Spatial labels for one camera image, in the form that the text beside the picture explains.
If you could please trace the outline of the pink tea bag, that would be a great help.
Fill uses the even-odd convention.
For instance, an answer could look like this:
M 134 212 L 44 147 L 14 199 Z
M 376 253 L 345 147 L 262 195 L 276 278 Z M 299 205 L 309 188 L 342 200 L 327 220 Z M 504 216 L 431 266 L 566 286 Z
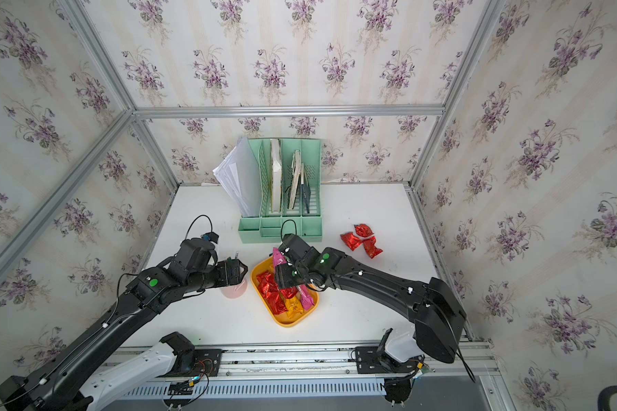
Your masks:
M 273 258 L 273 267 L 274 268 L 276 268 L 279 265 L 286 265 L 287 264 L 286 257 L 284 257 L 284 255 L 281 253 L 281 251 L 279 251 L 277 248 L 273 248 L 272 258 Z
M 315 306 L 315 300 L 304 284 L 298 286 L 298 299 L 305 312 L 310 311 Z

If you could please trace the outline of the red tea bag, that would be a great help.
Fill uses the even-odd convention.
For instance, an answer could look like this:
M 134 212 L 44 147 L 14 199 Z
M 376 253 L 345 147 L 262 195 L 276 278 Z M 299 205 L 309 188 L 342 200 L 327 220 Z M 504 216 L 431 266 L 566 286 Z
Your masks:
M 351 251 L 355 251 L 358 247 L 360 247 L 363 243 L 362 239 L 359 238 L 353 232 L 347 232 L 340 236 L 342 242 L 349 248 Z
M 354 228 L 356 235 L 362 239 L 368 239 L 375 235 L 374 231 L 372 231 L 368 224 L 357 224 Z
M 285 298 L 279 292 L 271 292 L 266 296 L 267 306 L 274 316 L 286 313 Z
M 362 244 L 366 255 L 368 255 L 371 259 L 374 259 L 377 255 L 383 252 L 381 248 L 377 247 L 375 236 L 370 236 L 370 238 L 363 240 Z
M 290 288 L 286 288 L 286 289 L 281 289 L 279 292 L 280 292 L 280 294 L 282 296 L 284 296 L 284 298 L 286 300 L 289 300 L 289 299 L 294 298 L 297 295 L 298 288 L 297 287 L 290 287 Z
M 264 298 L 277 295 L 279 293 L 279 287 L 275 281 L 273 272 L 263 272 L 256 276 L 257 289 Z

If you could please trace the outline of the yellow plastic storage tray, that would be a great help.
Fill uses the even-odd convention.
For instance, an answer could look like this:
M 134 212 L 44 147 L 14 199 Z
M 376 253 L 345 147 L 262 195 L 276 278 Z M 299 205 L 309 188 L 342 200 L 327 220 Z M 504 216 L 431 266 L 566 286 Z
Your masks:
M 250 280 L 274 322 L 291 328 L 305 320 L 320 302 L 318 293 L 304 285 L 281 289 L 274 279 L 274 257 L 270 256 L 250 273 Z

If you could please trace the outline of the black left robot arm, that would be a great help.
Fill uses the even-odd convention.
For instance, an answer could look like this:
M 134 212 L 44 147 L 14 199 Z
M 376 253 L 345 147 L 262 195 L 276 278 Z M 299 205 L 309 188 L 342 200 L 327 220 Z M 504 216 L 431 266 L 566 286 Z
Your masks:
M 192 293 L 243 282 L 248 267 L 238 258 L 219 260 L 219 236 L 186 237 L 179 250 L 126 285 L 114 304 L 67 348 L 26 377 L 0 385 L 7 410 L 89 410 L 99 407 L 99 386 L 90 378 L 133 334 Z

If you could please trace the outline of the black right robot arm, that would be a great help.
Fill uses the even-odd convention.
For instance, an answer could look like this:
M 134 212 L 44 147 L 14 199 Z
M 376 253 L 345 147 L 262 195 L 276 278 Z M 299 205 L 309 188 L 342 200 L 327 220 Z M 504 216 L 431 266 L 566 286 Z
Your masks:
M 276 272 L 279 287 L 304 285 L 317 293 L 338 289 L 365 297 L 398 313 L 412 327 L 388 329 L 360 373 L 388 373 L 392 381 L 415 378 L 426 358 L 452 364 L 464 358 L 459 347 L 467 314 L 452 289 L 439 278 L 414 281 L 365 265 L 336 248 L 318 251 L 297 233 L 281 232 L 279 252 L 286 262 Z

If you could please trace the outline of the pink metal pen cup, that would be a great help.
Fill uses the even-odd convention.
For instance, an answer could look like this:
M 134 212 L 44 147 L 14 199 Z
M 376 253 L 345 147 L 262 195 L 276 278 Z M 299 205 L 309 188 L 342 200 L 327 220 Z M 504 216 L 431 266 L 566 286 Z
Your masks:
M 246 280 L 243 280 L 238 285 L 228 286 L 222 289 L 222 294 L 227 299 L 238 299 L 243 296 L 248 288 L 248 283 Z

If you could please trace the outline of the dark notebooks in organizer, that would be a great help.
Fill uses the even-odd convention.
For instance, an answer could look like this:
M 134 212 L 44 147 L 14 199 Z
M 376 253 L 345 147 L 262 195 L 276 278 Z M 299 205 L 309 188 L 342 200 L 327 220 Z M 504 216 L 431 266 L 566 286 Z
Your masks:
M 307 171 L 302 161 L 302 154 L 296 150 L 291 158 L 291 183 L 287 190 L 289 212 L 310 213 L 311 188 Z

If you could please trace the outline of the white paper stack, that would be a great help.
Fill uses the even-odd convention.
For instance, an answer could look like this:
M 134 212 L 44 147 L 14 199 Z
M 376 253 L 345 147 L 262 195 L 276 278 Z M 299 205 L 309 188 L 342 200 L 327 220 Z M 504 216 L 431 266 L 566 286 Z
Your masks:
M 260 167 L 246 137 L 238 139 L 238 143 L 213 173 L 221 187 L 236 202 L 243 217 L 260 216 Z

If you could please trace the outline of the mint green file organizer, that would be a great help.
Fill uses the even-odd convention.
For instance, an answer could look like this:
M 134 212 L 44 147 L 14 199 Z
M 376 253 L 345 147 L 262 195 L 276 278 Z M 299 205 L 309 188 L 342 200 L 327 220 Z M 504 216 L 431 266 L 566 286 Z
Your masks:
M 283 164 L 281 213 L 272 213 L 271 208 L 271 140 L 250 140 L 250 146 L 260 167 L 262 203 L 259 217 L 242 217 L 238 234 L 244 243 L 272 243 L 281 240 L 284 234 L 296 234 L 303 240 L 321 241 L 323 236 L 322 204 L 320 203 L 320 180 L 322 176 L 322 142 L 316 139 L 285 138 L 280 141 Z M 291 183 L 291 158 L 299 150 L 305 165 L 308 184 L 311 188 L 310 213 L 289 212 L 287 190 Z

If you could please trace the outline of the white book in organizer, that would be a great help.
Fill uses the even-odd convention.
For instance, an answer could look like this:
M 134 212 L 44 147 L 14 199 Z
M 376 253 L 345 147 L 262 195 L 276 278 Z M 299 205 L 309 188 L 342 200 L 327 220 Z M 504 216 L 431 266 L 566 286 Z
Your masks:
M 280 141 L 278 139 L 271 140 L 271 208 L 272 213 L 281 213 L 282 204 L 282 177 L 283 164 L 280 150 Z

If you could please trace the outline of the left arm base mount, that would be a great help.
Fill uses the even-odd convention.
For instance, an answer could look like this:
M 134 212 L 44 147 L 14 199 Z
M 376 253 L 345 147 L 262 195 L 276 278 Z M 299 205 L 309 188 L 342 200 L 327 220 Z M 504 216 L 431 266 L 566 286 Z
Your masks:
M 173 357 L 171 367 L 161 377 L 197 377 L 204 373 L 209 377 L 218 375 L 222 349 L 197 348 L 180 332 L 170 333 L 159 341 L 171 348 Z

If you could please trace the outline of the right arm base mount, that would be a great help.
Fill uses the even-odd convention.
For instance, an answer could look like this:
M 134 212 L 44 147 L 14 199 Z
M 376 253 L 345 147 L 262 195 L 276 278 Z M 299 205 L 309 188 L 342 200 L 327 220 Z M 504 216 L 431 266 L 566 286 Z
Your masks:
M 385 331 L 375 346 L 357 346 L 351 354 L 358 374 L 411 374 L 420 370 L 426 355 L 411 332 Z

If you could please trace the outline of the aluminium front rail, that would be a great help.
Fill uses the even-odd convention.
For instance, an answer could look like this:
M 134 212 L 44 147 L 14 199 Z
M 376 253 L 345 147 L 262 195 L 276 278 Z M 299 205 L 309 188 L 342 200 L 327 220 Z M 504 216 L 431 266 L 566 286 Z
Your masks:
M 216 349 L 218 359 L 202 361 L 198 368 L 209 372 L 211 380 L 254 380 L 292 378 L 380 378 L 404 376 L 416 369 L 416 361 L 396 366 L 391 372 L 366 360 L 358 348 L 376 343 L 331 342 L 330 344 L 235 344 L 199 346 L 199 350 Z M 464 358 L 452 364 L 425 357 L 421 375 L 429 377 L 464 376 L 476 378 L 500 375 L 500 366 L 485 342 L 463 342 Z

